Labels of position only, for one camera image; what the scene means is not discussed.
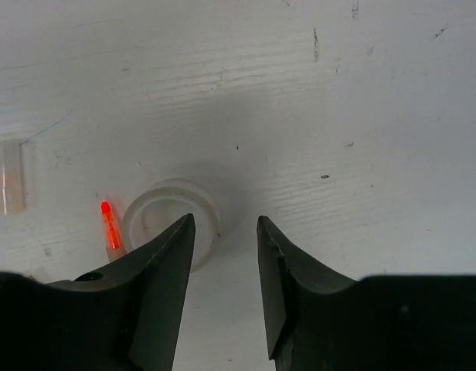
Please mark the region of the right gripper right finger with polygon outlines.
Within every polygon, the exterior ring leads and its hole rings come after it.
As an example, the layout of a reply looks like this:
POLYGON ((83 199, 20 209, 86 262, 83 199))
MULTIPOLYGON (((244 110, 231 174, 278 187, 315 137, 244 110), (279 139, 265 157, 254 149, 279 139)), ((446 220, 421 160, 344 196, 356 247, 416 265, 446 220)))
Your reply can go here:
POLYGON ((257 221, 268 356, 278 370, 476 370, 476 274, 353 280, 257 221))

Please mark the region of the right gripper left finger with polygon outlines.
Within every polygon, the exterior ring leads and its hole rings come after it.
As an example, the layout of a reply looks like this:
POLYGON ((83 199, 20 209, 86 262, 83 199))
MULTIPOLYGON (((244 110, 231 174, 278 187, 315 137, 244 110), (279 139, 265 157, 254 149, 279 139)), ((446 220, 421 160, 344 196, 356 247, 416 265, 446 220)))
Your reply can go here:
POLYGON ((0 370, 170 370, 195 221, 75 280, 0 271, 0 370))

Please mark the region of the orange pen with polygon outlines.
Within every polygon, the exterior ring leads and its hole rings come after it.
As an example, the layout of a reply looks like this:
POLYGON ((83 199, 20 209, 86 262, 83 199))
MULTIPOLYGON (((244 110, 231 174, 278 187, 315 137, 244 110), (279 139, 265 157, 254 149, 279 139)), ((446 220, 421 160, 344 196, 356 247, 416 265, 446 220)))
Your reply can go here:
POLYGON ((106 252, 109 262, 123 257, 127 251, 121 238, 121 228, 118 218, 108 201, 100 204, 100 211, 104 225, 106 252))

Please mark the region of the clear tape roll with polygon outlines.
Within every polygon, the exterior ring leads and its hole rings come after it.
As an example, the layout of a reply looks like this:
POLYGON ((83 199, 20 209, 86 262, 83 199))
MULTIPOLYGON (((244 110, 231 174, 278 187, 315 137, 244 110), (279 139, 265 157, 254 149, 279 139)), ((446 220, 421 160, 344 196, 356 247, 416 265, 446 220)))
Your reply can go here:
POLYGON ((143 246, 186 214, 192 214, 195 221, 191 271, 196 272, 208 263, 217 245, 220 218, 211 194, 187 179, 156 182, 127 207, 121 221, 126 250, 143 246))

